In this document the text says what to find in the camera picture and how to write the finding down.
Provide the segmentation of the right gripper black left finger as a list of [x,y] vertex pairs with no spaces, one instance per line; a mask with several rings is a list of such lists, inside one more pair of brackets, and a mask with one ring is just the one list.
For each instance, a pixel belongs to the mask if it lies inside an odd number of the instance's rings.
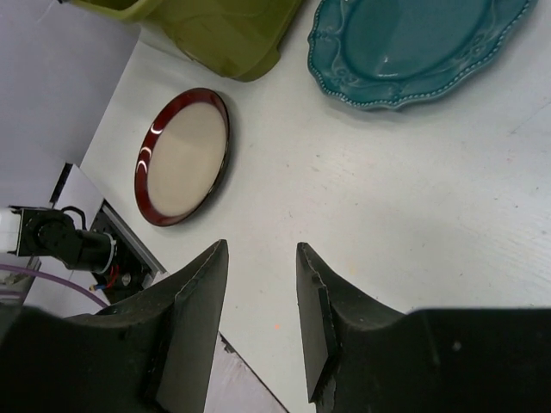
[[96,314],[3,305],[2,411],[203,411],[227,273],[219,240]]

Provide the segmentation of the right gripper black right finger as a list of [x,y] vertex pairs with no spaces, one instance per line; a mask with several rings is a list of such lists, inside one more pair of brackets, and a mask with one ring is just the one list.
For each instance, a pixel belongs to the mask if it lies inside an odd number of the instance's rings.
[[307,243],[296,289],[308,401],[319,412],[547,412],[547,308],[402,313]]

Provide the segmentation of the beige plate with red rim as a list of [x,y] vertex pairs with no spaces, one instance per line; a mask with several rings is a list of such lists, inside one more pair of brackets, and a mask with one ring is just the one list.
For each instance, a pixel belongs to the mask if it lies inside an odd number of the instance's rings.
[[223,181],[230,148],[230,117],[219,94],[195,88],[174,97],[138,151],[133,189],[142,217],[166,227],[196,213]]

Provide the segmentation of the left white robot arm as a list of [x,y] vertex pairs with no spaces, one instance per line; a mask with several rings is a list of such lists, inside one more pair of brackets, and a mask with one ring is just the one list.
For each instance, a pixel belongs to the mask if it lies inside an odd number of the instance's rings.
[[52,257],[70,270],[103,274],[115,259],[117,242],[91,231],[84,211],[11,206],[1,210],[1,251],[21,257]]

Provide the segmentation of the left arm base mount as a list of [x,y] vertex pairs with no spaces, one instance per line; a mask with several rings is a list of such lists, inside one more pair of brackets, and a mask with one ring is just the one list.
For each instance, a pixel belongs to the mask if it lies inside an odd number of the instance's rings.
[[92,273],[94,292],[103,292],[110,305],[148,288],[166,269],[139,240],[107,201],[102,203],[90,227],[108,233],[116,241],[115,257],[103,273]]

